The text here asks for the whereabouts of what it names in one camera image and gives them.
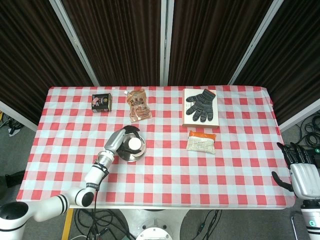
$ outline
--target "black box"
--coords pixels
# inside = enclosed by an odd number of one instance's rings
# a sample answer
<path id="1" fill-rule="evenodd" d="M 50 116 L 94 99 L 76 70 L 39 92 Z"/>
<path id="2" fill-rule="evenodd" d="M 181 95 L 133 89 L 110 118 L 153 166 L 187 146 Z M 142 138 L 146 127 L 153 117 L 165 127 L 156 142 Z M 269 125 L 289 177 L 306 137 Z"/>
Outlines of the black box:
<path id="1" fill-rule="evenodd" d="M 92 94 L 91 109 L 94 113 L 111 112 L 112 96 L 110 93 Z"/>

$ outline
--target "red and white checkered tablecloth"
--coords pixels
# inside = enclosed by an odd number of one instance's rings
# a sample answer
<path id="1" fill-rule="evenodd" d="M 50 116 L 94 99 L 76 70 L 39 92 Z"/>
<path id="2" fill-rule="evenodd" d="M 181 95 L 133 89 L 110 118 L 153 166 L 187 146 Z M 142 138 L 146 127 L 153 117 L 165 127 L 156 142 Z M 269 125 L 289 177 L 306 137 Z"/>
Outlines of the red and white checkered tablecloth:
<path id="1" fill-rule="evenodd" d="M 43 200 L 85 187 L 86 173 L 110 135 L 131 125 L 124 91 L 139 87 L 52 87 L 35 135 L 19 201 Z M 153 118 L 133 125 L 146 140 L 145 157 L 118 156 L 103 180 L 104 206 L 285 208 L 295 202 L 274 182 L 289 182 L 277 142 L 282 137 L 263 87 L 201 86 L 216 90 L 219 128 L 182 127 L 184 86 L 144 87 Z M 111 93 L 112 112 L 91 110 L 92 94 Z M 215 133 L 215 155 L 187 151 L 189 131 Z"/>

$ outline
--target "food packet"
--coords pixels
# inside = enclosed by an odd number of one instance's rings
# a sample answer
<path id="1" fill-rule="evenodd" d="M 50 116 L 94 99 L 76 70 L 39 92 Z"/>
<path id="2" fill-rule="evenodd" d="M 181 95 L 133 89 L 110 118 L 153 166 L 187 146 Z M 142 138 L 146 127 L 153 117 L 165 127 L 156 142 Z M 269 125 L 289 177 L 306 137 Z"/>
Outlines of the food packet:
<path id="1" fill-rule="evenodd" d="M 215 154 L 215 134 L 190 131 L 186 149 Z"/>
<path id="2" fill-rule="evenodd" d="M 152 118 L 150 108 L 147 106 L 146 91 L 142 88 L 133 90 L 126 94 L 126 102 L 130 105 L 130 120 L 131 122 L 140 121 L 143 119 Z"/>

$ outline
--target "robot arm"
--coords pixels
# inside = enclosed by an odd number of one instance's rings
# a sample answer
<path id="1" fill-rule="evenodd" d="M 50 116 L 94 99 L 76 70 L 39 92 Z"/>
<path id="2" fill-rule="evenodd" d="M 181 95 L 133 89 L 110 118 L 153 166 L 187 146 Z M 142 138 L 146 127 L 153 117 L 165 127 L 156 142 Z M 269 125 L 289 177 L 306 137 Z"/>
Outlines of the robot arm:
<path id="1" fill-rule="evenodd" d="M 291 142 L 294 150 L 277 143 L 282 150 L 291 176 L 291 184 L 280 180 L 276 172 L 273 179 L 280 186 L 303 199 L 301 212 L 311 240 L 320 240 L 320 176 L 306 150 Z"/>
<path id="2" fill-rule="evenodd" d="M 88 207 L 94 200 L 95 191 L 99 190 L 102 180 L 108 175 L 114 154 L 122 145 L 125 135 L 137 131 L 139 129 L 134 126 L 125 126 L 111 135 L 104 151 L 98 153 L 96 162 L 85 176 L 86 188 L 72 187 L 46 200 L 11 202 L 1 206 L 0 239 L 22 239 L 26 222 L 31 217 L 43 222 L 65 213 L 70 205 Z"/>

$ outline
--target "white knob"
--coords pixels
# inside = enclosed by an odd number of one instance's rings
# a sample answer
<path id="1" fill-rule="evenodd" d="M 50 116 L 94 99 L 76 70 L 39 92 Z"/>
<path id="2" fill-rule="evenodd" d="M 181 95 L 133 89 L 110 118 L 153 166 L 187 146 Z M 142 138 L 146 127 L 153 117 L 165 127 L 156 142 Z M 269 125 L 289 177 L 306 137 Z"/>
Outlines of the white knob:
<path id="1" fill-rule="evenodd" d="M 132 149 L 132 150 L 138 150 L 141 148 L 141 140 L 137 137 L 133 137 L 129 140 L 129 148 Z"/>

